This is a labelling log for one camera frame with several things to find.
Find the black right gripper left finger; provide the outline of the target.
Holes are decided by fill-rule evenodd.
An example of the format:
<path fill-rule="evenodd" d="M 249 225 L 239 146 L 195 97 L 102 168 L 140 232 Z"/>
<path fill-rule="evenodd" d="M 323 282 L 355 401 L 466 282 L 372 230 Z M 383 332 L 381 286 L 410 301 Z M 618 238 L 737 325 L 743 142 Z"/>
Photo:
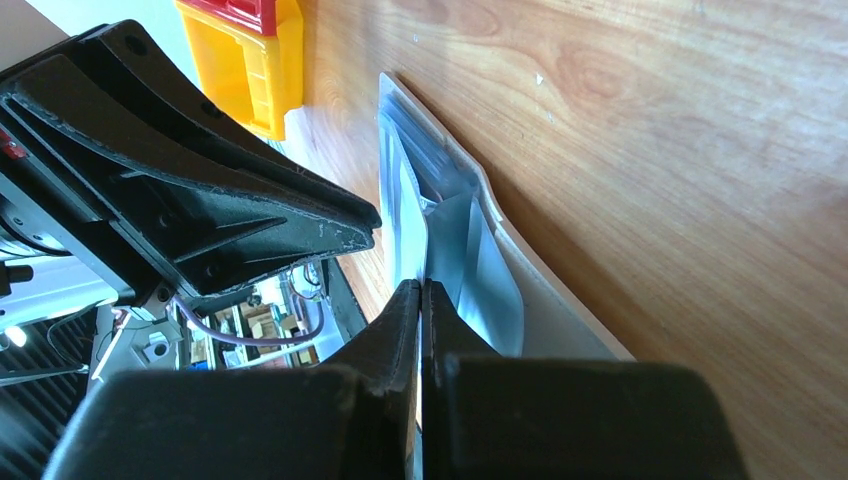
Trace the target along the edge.
<path fill-rule="evenodd" d="M 94 390 L 48 479 L 403 479 L 421 286 L 315 367 L 133 370 Z"/>

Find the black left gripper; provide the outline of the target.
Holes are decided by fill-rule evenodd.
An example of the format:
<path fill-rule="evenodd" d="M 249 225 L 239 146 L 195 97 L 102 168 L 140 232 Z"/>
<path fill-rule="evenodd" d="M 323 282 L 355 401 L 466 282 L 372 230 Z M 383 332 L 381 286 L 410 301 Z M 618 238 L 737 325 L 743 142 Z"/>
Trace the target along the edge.
<path fill-rule="evenodd" d="M 373 205 L 209 100 L 134 20 L 1 73 L 1 326 L 112 304 L 155 321 L 166 284 L 238 291 L 371 249 Z"/>

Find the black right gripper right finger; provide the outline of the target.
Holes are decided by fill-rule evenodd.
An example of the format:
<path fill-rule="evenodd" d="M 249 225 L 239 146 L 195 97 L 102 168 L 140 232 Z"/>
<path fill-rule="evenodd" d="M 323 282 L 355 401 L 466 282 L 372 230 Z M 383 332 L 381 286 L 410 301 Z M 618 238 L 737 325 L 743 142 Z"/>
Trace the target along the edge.
<path fill-rule="evenodd" d="M 745 479 L 707 382 L 675 365 L 498 354 L 422 290 L 427 479 Z"/>

